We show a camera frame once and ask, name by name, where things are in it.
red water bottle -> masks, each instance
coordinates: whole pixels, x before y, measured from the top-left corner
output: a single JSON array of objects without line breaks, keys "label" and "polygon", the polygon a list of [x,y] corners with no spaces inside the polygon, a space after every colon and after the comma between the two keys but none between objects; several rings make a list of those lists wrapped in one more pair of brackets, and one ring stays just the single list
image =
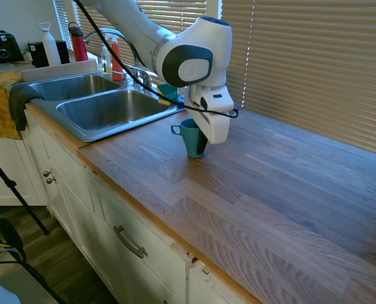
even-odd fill
[{"label": "red water bottle", "polygon": [[[70,27],[71,23],[76,24],[76,26]],[[86,46],[84,43],[84,33],[82,32],[79,25],[75,22],[70,22],[68,24],[68,30],[71,34],[72,45],[74,47],[75,60],[84,61],[88,60],[88,52],[86,51]]]}]

teal mug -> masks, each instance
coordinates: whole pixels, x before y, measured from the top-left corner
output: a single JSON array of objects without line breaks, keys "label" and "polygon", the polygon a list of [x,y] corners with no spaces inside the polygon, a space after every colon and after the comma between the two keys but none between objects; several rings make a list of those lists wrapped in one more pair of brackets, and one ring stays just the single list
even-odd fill
[{"label": "teal mug", "polygon": [[181,123],[174,123],[171,125],[171,132],[182,136],[189,157],[198,158],[205,155],[207,138],[193,119],[190,118]]}]

white bottle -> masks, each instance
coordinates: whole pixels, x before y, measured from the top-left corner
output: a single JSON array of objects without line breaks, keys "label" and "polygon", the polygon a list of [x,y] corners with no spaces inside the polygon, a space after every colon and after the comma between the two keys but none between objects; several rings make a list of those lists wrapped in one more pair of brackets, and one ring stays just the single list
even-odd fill
[{"label": "white bottle", "polygon": [[55,67],[61,64],[60,54],[58,53],[58,48],[56,47],[56,42],[54,37],[49,32],[49,27],[51,22],[39,23],[42,29],[42,44],[47,54],[48,64],[50,67]]}]

sink basin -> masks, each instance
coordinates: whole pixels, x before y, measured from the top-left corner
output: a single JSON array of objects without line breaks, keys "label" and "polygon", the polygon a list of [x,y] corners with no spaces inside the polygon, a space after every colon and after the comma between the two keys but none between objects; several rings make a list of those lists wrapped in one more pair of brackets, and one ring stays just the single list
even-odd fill
[{"label": "sink basin", "polygon": [[80,75],[30,84],[48,101],[63,101],[118,89],[120,85],[99,75]]},{"label": "sink basin", "polygon": [[32,103],[87,143],[183,110],[159,103],[156,95],[131,83],[113,82],[94,72],[27,84],[46,99]]},{"label": "sink basin", "polygon": [[121,90],[67,101],[56,109],[82,129],[100,130],[135,122],[166,111],[168,106],[141,92]]}]

dark towel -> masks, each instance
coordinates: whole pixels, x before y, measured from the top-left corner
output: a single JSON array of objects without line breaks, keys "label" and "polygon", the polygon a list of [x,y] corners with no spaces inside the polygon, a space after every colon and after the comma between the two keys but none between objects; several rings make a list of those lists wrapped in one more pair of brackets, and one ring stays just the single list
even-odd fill
[{"label": "dark towel", "polygon": [[27,123],[24,115],[25,104],[33,98],[44,99],[43,96],[26,84],[14,85],[9,94],[10,117],[16,123],[17,131],[24,131]]}]

